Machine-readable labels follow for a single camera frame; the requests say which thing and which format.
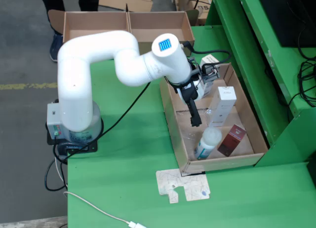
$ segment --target paper sheet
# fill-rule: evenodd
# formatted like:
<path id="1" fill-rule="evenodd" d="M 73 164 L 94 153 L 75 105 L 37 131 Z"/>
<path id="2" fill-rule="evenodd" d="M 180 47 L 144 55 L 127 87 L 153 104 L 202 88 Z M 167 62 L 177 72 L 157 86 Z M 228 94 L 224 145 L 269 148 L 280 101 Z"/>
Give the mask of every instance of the paper sheet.
<path id="1" fill-rule="evenodd" d="M 161 170 L 156 172 L 160 195 L 168 195 L 170 203 L 179 201 L 177 187 L 184 187 L 187 201 L 209 199 L 211 191 L 206 175 L 181 176 L 179 169 Z"/>

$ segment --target yellow floor marking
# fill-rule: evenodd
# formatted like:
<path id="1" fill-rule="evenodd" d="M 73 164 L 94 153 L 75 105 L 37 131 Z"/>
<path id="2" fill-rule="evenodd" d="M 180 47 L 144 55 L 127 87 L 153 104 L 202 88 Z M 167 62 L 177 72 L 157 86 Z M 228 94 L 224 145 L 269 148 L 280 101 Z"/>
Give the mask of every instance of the yellow floor marking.
<path id="1" fill-rule="evenodd" d="M 57 88 L 57 83 L 20 83 L 20 84 L 0 84 L 1 90 L 23 90 L 27 88 L 44 89 L 44 88 Z"/>

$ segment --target white bottle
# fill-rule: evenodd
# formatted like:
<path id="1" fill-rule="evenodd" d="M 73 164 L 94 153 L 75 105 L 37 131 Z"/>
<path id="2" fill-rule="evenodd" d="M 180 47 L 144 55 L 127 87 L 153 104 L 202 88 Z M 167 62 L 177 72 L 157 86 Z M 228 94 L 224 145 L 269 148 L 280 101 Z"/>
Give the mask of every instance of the white bottle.
<path id="1" fill-rule="evenodd" d="M 207 127 L 194 150 L 194 155 L 198 160 L 206 159 L 222 140 L 222 132 L 215 127 Z"/>

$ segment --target red product box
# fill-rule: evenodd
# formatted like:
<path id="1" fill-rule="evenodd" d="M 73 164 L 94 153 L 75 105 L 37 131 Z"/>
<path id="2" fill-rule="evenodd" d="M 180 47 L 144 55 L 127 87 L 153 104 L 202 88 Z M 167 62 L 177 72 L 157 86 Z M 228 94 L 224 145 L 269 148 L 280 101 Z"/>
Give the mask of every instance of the red product box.
<path id="1" fill-rule="evenodd" d="M 218 151 L 225 156 L 230 156 L 245 135 L 244 129 L 234 125 L 219 146 Z"/>

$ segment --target black pants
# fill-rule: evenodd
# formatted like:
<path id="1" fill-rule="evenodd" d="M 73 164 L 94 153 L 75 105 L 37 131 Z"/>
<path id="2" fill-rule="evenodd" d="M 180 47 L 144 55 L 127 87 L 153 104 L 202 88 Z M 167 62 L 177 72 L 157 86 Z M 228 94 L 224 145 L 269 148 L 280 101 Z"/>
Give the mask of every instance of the black pants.
<path id="1" fill-rule="evenodd" d="M 43 0 L 43 2 L 47 13 L 51 9 L 65 11 L 63 0 Z M 81 11 L 98 11 L 98 5 L 99 0 L 79 0 Z"/>

